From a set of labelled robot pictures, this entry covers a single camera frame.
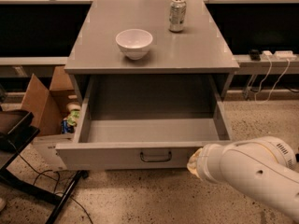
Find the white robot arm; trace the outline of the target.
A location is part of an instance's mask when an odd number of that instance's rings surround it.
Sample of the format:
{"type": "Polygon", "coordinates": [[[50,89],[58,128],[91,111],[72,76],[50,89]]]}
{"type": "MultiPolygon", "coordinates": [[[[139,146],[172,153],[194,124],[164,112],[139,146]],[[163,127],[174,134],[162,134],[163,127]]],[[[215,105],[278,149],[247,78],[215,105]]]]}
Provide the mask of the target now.
{"type": "Polygon", "coordinates": [[[203,181],[227,183],[244,195],[299,222],[299,173],[292,148],[266,136],[229,145],[208,144],[187,168],[203,181]]]}

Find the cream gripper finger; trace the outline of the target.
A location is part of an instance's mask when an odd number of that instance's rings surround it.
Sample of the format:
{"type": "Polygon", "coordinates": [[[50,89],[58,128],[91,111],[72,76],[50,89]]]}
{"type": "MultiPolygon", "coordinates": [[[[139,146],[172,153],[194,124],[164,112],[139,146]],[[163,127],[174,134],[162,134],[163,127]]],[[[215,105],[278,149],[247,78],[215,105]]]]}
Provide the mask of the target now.
{"type": "Polygon", "coordinates": [[[198,175],[195,162],[188,162],[187,163],[187,169],[189,170],[189,172],[191,174],[198,175]]]}
{"type": "Polygon", "coordinates": [[[198,159],[200,153],[202,152],[202,150],[203,150],[202,147],[198,148],[198,149],[192,154],[192,156],[191,156],[191,160],[192,160],[192,161],[197,161],[197,159],[198,159]]]}

